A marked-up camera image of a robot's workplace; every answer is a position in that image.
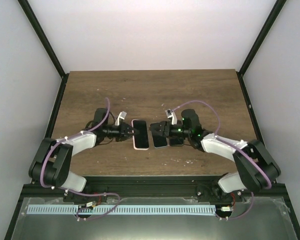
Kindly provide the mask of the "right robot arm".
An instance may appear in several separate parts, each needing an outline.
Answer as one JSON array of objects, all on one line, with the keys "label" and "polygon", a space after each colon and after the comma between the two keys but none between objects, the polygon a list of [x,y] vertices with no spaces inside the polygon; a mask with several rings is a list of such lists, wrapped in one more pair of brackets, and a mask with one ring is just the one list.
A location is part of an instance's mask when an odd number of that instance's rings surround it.
[{"label": "right robot arm", "polygon": [[248,190],[257,193],[270,189],[281,175],[280,167],[261,141],[221,137],[202,127],[194,109],[183,110],[181,121],[177,120],[171,109],[166,110],[166,115],[167,121],[150,125],[149,129],[154,135],[188,140],[196,150],[215,154],[235,163],[237,171],[223,175],[212,188],[215,200],[222,202],[234,191]]}]

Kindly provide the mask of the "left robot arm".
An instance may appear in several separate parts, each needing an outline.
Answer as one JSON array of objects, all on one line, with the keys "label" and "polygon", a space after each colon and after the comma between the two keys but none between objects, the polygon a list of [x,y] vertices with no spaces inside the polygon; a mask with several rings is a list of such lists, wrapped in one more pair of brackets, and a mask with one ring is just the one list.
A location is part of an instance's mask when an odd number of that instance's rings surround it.
[{"label": "left robot arm", "polygon": [[139,130],[124,122],[126,115],[126,112],[120,112],[114,123],[109,124],[108,118],[112,116],[110,110],[98,108],[93,120],[80,132],[59,139],[44,138],[29,167],[28,175],[45,188],[72,190],[79,201],[87,202],[92,196],[92,189],[86,185],[85,177],[70,171],[72,157],[100,145],[105,138],[122,142],[139,135]]}]

